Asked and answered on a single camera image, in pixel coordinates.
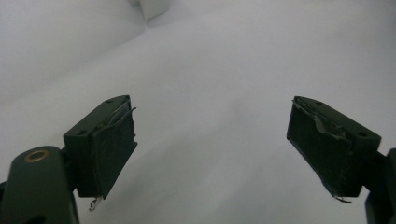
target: frayed edge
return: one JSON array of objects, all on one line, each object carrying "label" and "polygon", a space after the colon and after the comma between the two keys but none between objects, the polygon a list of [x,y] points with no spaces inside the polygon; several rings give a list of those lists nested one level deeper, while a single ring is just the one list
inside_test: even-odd
[{"label": "frayed edge", "polygon": [[102,197],[97,197],[97,198],[95,198],[95,199],[91,202],[91,205],[90,205],[90,212],[93,212],[102,200],[103,200]]},{"label": "frayed edge", "polygon": [[351,201],[345,200],[343,197],[338,197],[338,196],[335,196],[335,195],[333,197],[334,197],[334,199],[340,201],[341,203],[352,203]]}]

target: white backdrop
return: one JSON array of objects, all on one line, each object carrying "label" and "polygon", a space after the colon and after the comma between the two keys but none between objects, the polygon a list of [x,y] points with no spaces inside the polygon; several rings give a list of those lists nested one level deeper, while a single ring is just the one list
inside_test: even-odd
[{"label": "white backdrop", "polygon": [[320,100],[396,147],[394,0],[0,2],[0,181],[33,147],[130,94],[139,143],[89,223],[365,223],[286,140],[291,100]]}]

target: white surface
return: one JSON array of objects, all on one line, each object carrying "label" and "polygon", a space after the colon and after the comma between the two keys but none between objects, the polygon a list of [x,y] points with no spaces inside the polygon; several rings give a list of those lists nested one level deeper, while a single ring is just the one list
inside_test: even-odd
[{"label": "white surface", "polygon": [[286,140],[291,99],[342,111],[396,147],[393,0],[0,2],[0,181],[13,158],[130,94],[136,151],[81,223],[365,223]]}]

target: screw hole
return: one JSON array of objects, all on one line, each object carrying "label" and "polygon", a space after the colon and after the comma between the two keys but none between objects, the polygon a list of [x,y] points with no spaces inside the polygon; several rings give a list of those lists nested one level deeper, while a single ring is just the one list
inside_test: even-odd
[{"label": "screw hole", "polygon": [[81,130],[81,131],[77,132],[76,135],[83,135],[86,132],[87,132],[87,130]]},{"label": "screw hole", "polygon": [[46,218],[43,216],[37,216],[30,218],[25,224],[44,224],[46,223]]},{"label": "screw hole", "polygon": [[49,155],[49,152],[46,149],[34,151],[25,157],[25,161],[27,161],[27,162],[42,161],[46,157],[48,157],[48,155]]},{"label": "screw hole", "polygon": [[358,133],[358,136],[360,136],[360,137],[365,137],[365,136],[367,136],[367,133],[359,132],[359,133]]}]

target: white floor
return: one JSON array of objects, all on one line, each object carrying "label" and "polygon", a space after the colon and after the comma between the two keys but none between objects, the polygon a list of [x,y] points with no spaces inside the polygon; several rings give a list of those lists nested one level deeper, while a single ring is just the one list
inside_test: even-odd
[{"label": "white floor", "polygon": [[0,2],[0,181],[130,94],[139,143],[89,223],[366,223],[286,140],[291,100],[320,100],[396,147],[394,0]]}]

